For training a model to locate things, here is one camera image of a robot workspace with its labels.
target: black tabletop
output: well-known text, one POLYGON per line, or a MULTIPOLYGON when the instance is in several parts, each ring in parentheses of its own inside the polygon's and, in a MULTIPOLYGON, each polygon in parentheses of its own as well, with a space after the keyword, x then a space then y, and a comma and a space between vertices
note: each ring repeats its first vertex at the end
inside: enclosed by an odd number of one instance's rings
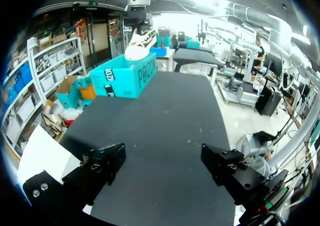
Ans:
POLYGON ((173 60, 180 65, 202 62, 214 64, 218 67, 224 66, 224 64, 218 61, 212 53, 193 49, 180 48, 173 56, 173 60))
POLYGON ((92 216, 127 226, 233 225, 234 201, 201 162, 201 144, 229 149, 207 78, 157 72, 137 99, 97 97, 61 145, 82 159, 85 145, 124 142, 127 159, 92 216))

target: white shelf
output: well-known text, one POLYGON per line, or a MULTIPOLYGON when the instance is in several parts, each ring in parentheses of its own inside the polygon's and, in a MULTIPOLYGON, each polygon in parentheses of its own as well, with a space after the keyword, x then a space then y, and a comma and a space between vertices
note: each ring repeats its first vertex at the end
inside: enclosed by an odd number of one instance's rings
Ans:
POLYGON ((65 58, 61 59, 60 61, 57 61, 56 63, 54 63, 52 66, 48 67, 47 69, 45 69, 44 71, 40 72, 40 74, 38 74, 38 77, 41 77, 43 76, 45 73, 47 73, 48 71, 50 71, 52 68, 54 68, 55 66, 59 65, 60 63, 64 62, 65 60, 68 60, 70 58, 73 58, 75 57, 76 55, 79 54, 79 51, 69 55, 69 56, 66 56, 65 58))
POLYGON ((9 105, 8 109, 6 110, 5 114, 4 114, 4 117, 2 119, 2 123, 1 123, 1 127, 3 127, 4 125, 4 122, 10 112, 10 110, 12 109, 12 107, 14 106, 14 104, 16 103, 16 101, 18 100, 18 98, 25 92, 25 90, 31 86, 31 84, 33 83, 34 81, 31 80, 26 86, 24 86, 24 88, 18 93, 17 97, 14 99, 14 101, 9 105))
MULTIPOLYGON (((70 72, 68 74, 68 76, 71 76, 75 73, 77 73, 78 71, 82 70, 83 68, 80 66, 77 69, 73 70, 72 72, 70 72)), ((47 90, 44 94, 48 95, 49 92, 51 92, 55 87, 57 87, 66 77, 63 77, 62 79, 60 79, 59 81, 57 81, 49 90, 47 90)))
POLYGON ((10 79, 10 77, 13 76, 13 74, 24 64, 28 61, 28 57, 24 58, 10 73, 9 75, 4 79, 3 81, 3 85, 5 85, 8 80, 10 79))
POLYGON ((15 149, 16 143, 18 142, 19 137, 20 137, 21 133, 23 132, 24 128, 26 127, 27 123, 29 122, 30 118, 34 115, 34 113, 35 113, 35 112, 37 111, 37 109, 41 106, 41 104, 42 104, 41 101, 36 104, 36 106, 34 107, 34 110, 33 110, 32 113, 30 114, 30 116, 29 116, 29 117, 26 119, 26 121, 23 122, 23 124, 21 125, 21 130, 20 130, 20 132, 18 133, 18 136, 16 137, 15 142, 12 143, 12 148, 13 148, 13 149, 15 149))
POLYGON ((50 47, 48 47, 48 48, 40 51, 39 53, 35 54, 35 55, 34 55, 34 58, 37 58, 37 57, 43 55, 44 53, 52 50, 53 48, 56 48, 56 47, 61 46, 61 45, 65 44, 65 43, 68 43, 68 42, 72 42, 72 41, 74 41, 74 40, 76 40, 76 39, 78 39, 78 37, 72 37, 72 38, 70 38, 70 39, 66 39, 66 40, 64 40, 64 41, 62 41, 62 42, 59 42, 59 43, 57 43, 57 44, 54 44, 54 45, 52 45, 52 46, 50 46, 50 47))
POLYGON ((81 71, 82 70, 82 67, 78 67, 77 69, 73 70, 72 72, 70 72, 68 74, 68 76, 72 76, 73 74, 77 73, 78 71, 81 71))

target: computer monitor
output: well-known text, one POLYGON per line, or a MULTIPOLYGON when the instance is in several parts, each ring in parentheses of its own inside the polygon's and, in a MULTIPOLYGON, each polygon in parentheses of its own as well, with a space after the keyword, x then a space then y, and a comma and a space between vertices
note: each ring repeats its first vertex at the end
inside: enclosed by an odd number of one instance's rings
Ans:
POLYGON ((278 77, 282 74, 282 61, 279 57, 267 53, 263 65, 270 71, 274 72, 278 77))

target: blue box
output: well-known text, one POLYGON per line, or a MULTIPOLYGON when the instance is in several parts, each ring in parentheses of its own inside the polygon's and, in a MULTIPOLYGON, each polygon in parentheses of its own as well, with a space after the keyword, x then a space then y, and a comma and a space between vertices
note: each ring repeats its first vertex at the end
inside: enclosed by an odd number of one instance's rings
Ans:
POLYGON ((99 96, 137 98, 156 71, 155 53, 139 61, 121 55, 90 71, 90 76, 99 96))
POLYGON ((24 81, 20 75, 15 78, 15 90, 19 93, 25 87, 24 81))
POLYGON ((15 85, 12 85, 9 89, 9 96, 13 95, 14 93, 17 93, 15 85))
POLYGON ((188 48, 200 49, 200 43, 199 43, 199 42, 192 41, 192 40, 188 40, 188 41, 186 42, 186 47, 188 47, 188 48))
POLYGON ((151 47, 150 53, 155 53, 157 57, 164 57, 167 54, 167 48, 166 47, 151 47))
POLYGON ((23 66, 20 67, 20 73, 25 85, 32 80, 29 62, 26 62, 23 66))
POLYGON ((165 37, 156 37, 156 46, 157 47, 170 47, 171 48, 171 37, 165 36, 165 37))
POLYGON ((78 89, 87 88, 92 83, 91 77, 80 78, 75 81, 78 89))
POLYGON ((7 101, 7 105, 10 105, 10 104, 12 104, 12 102, 14 102, 14 100, 15 100, 15 98, 18 96, 18 94, 17 94, 17 92, 16 91, 14 91, 14 92, 12 92, 11 94, 10 94, 10 98, 9 98, 9 100, 7 101))
POLYGON ((81 92, 75 84, 77 76, 68 76, 64 79, 56 90, 56 97, 64 108, 77 108, 81 98, 81 92))

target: cardboard box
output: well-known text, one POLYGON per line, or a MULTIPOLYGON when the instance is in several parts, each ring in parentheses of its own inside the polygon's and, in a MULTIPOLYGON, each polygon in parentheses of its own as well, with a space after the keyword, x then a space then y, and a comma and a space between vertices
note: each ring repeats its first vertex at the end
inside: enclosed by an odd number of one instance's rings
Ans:
POLYGON ((157 72, 156 54, 139 61, 127 61, 124 55, 90 71, 98 96, 137 98, 157 72))
POLYGON ((68 76, 59 85, 56 96, 64 108, 77 108, 81 97, 80 91, 76 87, 77 76, 68 76))
POLYGON ((49 36, 44 37, 38 40, 38 47, 39 51, 42 51, 52 45, 52 34, 50 33, 49 36))
POLYGON ((58 43, 58 42, 62 42, 62 41, 64 41, 64 40, 66 40, 66 39, 67 39, 67 36, 66 36, 65 34, 62 34, 62 35, 53 37, 52 43, 53 43, 53 44, 56 44, 56 43, 58 43))
POLYGON ((52 109, 53 104, 54 104, 53 101, 47 99, 46 102, 45 102, 44 108, 43 108, 43 112, 47 113, 47 114, 50 114, 50 111, 52 109))
POLYGON ((82 98, 85 100, 93 100, 97 97, 92 83, 87 88, 81 88, 80 92, 81 92, 82 98))
POLYGON ((90 86, 91 83, 91 77, 78 78, 76 80, 76 87, 78 89, 87 88, 88 86, 90 86))
POLYGON ((76 32, 72 32, 68 37, 69 39, 72 38, 72 37, 77 37, 78 34, 76 32))

